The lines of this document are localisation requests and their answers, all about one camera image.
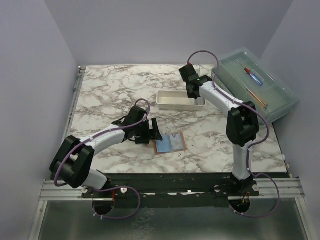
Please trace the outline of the red blue screwdriver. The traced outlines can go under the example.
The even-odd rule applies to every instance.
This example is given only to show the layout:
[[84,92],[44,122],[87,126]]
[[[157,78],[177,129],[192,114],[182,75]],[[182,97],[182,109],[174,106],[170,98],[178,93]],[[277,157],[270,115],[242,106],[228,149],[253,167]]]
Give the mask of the red blue screwdriver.
[[237,62],[243,67],[244,71],[246,72],[247,75],[249,75],[249,77],[258,85],[258,86],[262,86],[264,83],[251,71],[249,70],[247,67],[245,67],[239,60],[237,60]]

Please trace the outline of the clear green plastic toolbox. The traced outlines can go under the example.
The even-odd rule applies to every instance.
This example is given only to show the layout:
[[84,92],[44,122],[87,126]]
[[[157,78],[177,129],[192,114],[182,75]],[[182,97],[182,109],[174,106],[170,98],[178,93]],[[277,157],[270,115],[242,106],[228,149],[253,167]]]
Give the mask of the clear green plastic toolbox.
[[[258,86],[237,60],[251,70],[263,82],[263,85]],[[212,68],[211,75],[216,77],[215,83],[227,93],[243,102],[253,102],[257,112],[268,124],[289,114],[299,101],[293,90],[267,70],[261,61],[245,47],[222,56],[219,60],[219,67]],[[247,92],[247,88],[268,104],[267,109],[260,107]]]

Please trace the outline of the aluminium frame rail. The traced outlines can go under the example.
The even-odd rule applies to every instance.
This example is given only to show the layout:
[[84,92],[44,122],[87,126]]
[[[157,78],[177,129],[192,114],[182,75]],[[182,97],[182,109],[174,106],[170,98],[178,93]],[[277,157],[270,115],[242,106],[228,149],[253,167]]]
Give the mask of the aluminium frame rail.
[[[71,102],[71,106],[69,109],[67,122],[66,122],[66,125],[64,128],[61,142],[63,142],[64,139],[71,132],[71,127],[72,127],[72,123],[73,123],[73,119],[74,119],[74,115],[75,115],[75,111],[76,111],[76,107],[77,107],[77,103],[79,100],[81,87],[82,87],[82,83],[84,80],[84,76],[85,76],[85,72],[86,72],[87,67],[86,66],[79,66],[78,68],[79,68],[79,71],[78,71],[75,85],[74,85],[74,89],[73,89],[73,98],[72,98],[72,102]],[[46,214],[46,210],[47,210],[47,206],[48,206],[48,201],[41,200],[41,198],[39,197],[36,214],[35,214],[32,228],[31,228],[31,231],[30,231],[30,234],[28,237],[29,240],[38,240],[39,239],[40,233],[41,233],[41,228],[42,228],[43,221],[44,221],[45,214]]]

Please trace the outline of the tan leather card holder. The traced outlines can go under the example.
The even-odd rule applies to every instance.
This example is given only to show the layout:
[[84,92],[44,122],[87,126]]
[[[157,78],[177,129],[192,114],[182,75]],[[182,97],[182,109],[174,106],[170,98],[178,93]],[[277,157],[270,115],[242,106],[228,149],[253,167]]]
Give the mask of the tan leather card holder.
[[187,150],[185,138],[182,132],[162,134],[162,140],[153,143],[155,155],[182,152]]

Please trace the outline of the orange pencil tool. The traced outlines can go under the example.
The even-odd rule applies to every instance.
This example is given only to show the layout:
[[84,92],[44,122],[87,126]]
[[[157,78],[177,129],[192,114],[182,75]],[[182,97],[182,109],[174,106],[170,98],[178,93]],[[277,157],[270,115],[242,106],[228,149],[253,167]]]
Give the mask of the orange pencil tool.
[[264,110],[268,108],[268,104],[262,100],[260,97],[258,97],[254,92],[252,92],[249,88],[246,88],[247,92],[251,95],[252,98],[255,99],[255,101],[260,105],[260,107]]

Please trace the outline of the white rectangular tray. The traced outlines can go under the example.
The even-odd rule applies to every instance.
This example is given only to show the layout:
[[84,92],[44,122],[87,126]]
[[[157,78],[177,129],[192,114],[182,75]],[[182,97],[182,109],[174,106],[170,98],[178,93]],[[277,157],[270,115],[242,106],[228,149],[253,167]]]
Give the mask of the white rectangular tray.
[[196,105],[194,98],[188,98],[185,90],[158,90],[156,93],[156,104],[160,110],[172,111],[201,111],[203,105]]

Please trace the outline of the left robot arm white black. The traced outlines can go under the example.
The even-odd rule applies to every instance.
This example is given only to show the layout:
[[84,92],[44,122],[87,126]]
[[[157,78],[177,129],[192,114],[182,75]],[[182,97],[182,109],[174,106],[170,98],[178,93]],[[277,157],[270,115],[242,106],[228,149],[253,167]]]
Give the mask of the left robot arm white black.
[[101,198],[111,191],[108,177],[99,170],[92,169],[93,158],[117,144],[133,140],[135,144],[149,144],[162,141],[156,118],[148,120],[148,111],[134,105],[129,113],[113,121],[109,127],[91,136],[77,138],[68,136],[62,142],[49,170],[54,180],[62,180],[59,186],[69,185],[76,189],[80,186],[93,189]]

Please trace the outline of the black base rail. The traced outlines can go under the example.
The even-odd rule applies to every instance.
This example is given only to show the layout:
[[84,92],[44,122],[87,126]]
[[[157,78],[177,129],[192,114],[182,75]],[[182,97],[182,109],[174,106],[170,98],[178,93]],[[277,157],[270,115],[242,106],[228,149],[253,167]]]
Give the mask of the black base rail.
[[110,173],[106,187],[128,188],[111,192],[72,189],[66,199],[91,201],[100,209],[227,208],[230,200],[258,197],[259,187],[249,179],[243,186],[228,173]]

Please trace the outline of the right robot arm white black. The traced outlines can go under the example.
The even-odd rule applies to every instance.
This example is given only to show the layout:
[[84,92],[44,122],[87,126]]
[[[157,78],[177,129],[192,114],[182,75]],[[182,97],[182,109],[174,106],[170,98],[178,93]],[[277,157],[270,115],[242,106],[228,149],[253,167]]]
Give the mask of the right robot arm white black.
[[188,98],[202,98],[227,116],[226,135],[233,144],[230,191],[236,196],[243,195],[253,180],[249,146],[254,143],[260,130],[255,104],[231,96],[207,75],[199,76],[192,64],[180,68],[179,73],[186,84]]

